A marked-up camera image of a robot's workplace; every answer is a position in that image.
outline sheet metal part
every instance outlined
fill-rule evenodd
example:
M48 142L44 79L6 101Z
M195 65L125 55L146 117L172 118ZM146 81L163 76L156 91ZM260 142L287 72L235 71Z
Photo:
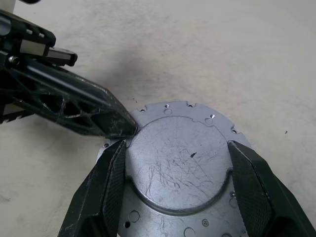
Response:
M118 234L241 236L227 141L250 147L245 136L217 111L186 101L149 104L131 114L139 131L126 151Z

